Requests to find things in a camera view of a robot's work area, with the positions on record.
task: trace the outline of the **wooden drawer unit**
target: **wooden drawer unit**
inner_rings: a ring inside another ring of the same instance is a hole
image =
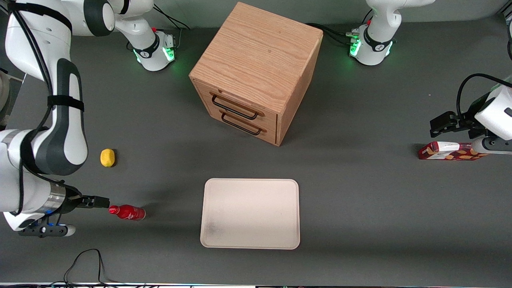
[[[322,35],[238,2],[189,77],[213,118],[279,146],[311,82]]]

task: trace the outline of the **red bottle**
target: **red bottle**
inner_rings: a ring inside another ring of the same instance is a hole
[[[139,207],[134,207],[131,205],[121,205],[115,206],[112,205],[109,207],[110,214],[116,214],[117,217],[121,219],[140,221],[146,217],[146,211]]]

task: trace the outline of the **white tray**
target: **white tray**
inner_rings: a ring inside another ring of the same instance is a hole
[[[291,179],[219,179],[204,186],[201,244],[295,249],[301,241],[298,184]]]

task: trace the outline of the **gray tabletop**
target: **gray tabletop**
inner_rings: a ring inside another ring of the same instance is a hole
[[[337,27],[341,31],[351,26]],[[421,161],[429,121],[455,108],[462,80],[504,78],[512,63],[499,17],[400,27],[392,52],[364,67],[327,37],[281,147],[210,118],[188,73],[215,29],[183,33],[177,61],[147,72],[120,33],[73,38],[89,158],[65,179],[84,194],[145,207],[123,221],[106,209],[62,217],[68,238],[25,238],[0,225],[0,281],[56,281],[82,250],[102,251],[123,282],[272,285],[512,285],[510,156]],[[467,84],[463,107],[494,84]],[[43,83],[22,87],[10,128],[34,128]],[[438,140],[468,141],[452,133]],[[119,165],[101,166],[105,148]],[[300,185],[296,250],[207,249],[199,241],[209,178],[292,178]],[[96,256],[70,279],[94,282]]]

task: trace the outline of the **black metal handle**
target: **black metal handle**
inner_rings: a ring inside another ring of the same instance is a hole
[[[257,112],[254,113],[254,116],[249,116],[249,115],[245,115],[244,113],[240,113],[240,112],[238,112],[236,110],[233,110],[233,109],[231,109],[228,106],[224,106],[224,105],[222,105],[222,104],[220,104],[218,102],[215,102],[215,99],[217,98],[217,95],[215,95],[213,93],[212,93],[212,95],[213,95],[213,97],[211,98],[211,101],[214,103],[215,106],[219,106],[220,108],[226,109],[227,111],[229,111],[231,113],[234,113],[234,114],[236,114],[236,115],[238,115],[240,117],[244,117],[245,119],[249,119],[249,120],[254,120],[254,119],[256,119],[256,117],[258,115]]]
[[[224,121],[224,123],[227,123],[227,124],[229,124],[229,125],[231,125],[231,126],[233,126],[235,128],[238,128],[238,129],[240,129],[240,130],[242,130],[244,132],[247,132],[247,133],[249,133],[251,135],[254,135],[254,136],[257,136],[257,135],[259,135],[261,133],[261,130],[262,130],[261,128],[259,128],[257,132],[253,132],[253,131],[251,131],[249,129],[246,129],[246,128],[238,125],[238,124],[235,124],[235,123],[233,123],[231,121],[228,121],[228,120],[224,119],[224,116],[226,116],[226,113],[222,113],[222,116],[221,116],[221,119],[222,119],[222,121]]]

